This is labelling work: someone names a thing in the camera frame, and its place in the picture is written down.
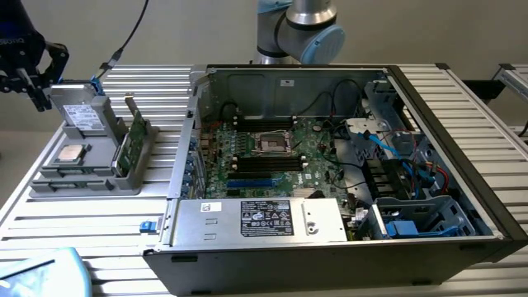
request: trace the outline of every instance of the silver metal table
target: silver metal table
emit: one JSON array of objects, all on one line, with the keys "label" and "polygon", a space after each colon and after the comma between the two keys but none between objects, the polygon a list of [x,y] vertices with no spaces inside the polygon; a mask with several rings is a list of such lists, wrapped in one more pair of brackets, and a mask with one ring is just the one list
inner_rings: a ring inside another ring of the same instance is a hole
[{"label": "silver metal table", "polygon": [[[449,70],[440,70],[433,64],[400,67],[491,188],[528,230],[527,145]],[[61,137],[57,131],[0,211],[0,266],[55,248],[73,246],[91,271],[96,296],[171,296],[139,254],[137,245],[153,244],[157,235],[140,235],[139,225],[165,210],[164,197],[188,100],[189,70],[191,66],[113,69],[104,87],[116,115],[131,119],[123,95],[133,92],[141,113],[161,128],[141,193],[124,197],[33,200],[27,184]],[[477,295],[528,296],[528,247],[496,264],[472,266],[440,286],[275,296]]]}]

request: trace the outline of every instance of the cpu socket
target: cpu socket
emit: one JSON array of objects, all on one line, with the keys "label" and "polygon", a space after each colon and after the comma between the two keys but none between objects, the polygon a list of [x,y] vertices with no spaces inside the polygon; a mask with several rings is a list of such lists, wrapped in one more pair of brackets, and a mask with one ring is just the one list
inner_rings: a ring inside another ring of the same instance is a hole
[{"label": "cpu socket", "polygon": [[269,153],[291,153],[289,133],[255,134],[255,150]]}]

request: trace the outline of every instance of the blue latch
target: blue latch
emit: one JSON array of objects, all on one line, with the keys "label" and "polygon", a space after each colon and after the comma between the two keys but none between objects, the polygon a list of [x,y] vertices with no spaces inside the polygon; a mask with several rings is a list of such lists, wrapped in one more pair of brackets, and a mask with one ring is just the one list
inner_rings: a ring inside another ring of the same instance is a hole
[{"label": "blue latch", "polygon": [[392,238],[452,237],[457,235],[457,226],[443,231],[419,232],[413,221],[391,221],[385,224],[387,234]]},{"label": "blue latch", "polygon": [[156,233],[157,222],[144,221],[140,225],[140,233]]}]

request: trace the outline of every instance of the power supply label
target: power supply label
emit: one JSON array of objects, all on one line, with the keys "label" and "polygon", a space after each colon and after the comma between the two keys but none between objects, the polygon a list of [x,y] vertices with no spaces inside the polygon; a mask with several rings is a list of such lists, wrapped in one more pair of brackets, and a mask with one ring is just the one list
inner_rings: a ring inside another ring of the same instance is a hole
[{"label": "power supply label", "polygon": [[240,203],[240,233],[244,237],[293,235],[289,200]]}]

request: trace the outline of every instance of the sticker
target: sticker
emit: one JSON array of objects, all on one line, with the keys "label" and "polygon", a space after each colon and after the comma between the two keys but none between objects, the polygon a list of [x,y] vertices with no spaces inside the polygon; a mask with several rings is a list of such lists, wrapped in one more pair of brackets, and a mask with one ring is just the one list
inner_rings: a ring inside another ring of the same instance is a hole
[{"label": "sticker", "polygon": [[221,202],[201,203],[201,212],[221,212]]},{"label": "sticker", "polygon": [[281,87],[293,87],[296,85],[295,80],[289,80],[289,79],[281,79],[280,80],[280,86]]},{"label": "sticker", "polygon": [[240,203],[240,233],[244,237],[293,235],[289,200]]},{"label": "sticker", "polygon": [[79,130],[104,130],[96,111],[89,105],[64,105],[63,107],[72,119],[75,127],[77,127]]}]

